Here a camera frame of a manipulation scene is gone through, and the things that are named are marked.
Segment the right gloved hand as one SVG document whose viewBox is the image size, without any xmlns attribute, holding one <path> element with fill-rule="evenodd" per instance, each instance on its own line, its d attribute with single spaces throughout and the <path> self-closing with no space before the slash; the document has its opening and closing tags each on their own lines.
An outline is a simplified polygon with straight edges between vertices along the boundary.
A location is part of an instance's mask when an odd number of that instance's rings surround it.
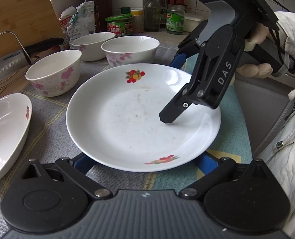
<svg viewBox="0 0 295 239">
<path fill-rule="evenodd" d="M 288 35 L 284 29 L 279 25 L 279 41 L 280 48 L 285 48 L 285 43 L 288 38 Z M 270 33 L 268 27 L 258 23 L 255 27 L 250 38 L 245 40 L 245 52 L 252 51 L 256 45 L 260 45 L 265 39 L 272 39 L 272 34 Z M 246 78 L 257 78 L 264 79 L 273 72 L 273 68 L 270 63 L 261 63 L 261 64 L 251 64 L 246 63 L 237 68 L 237 73 Z"/>
</svg>

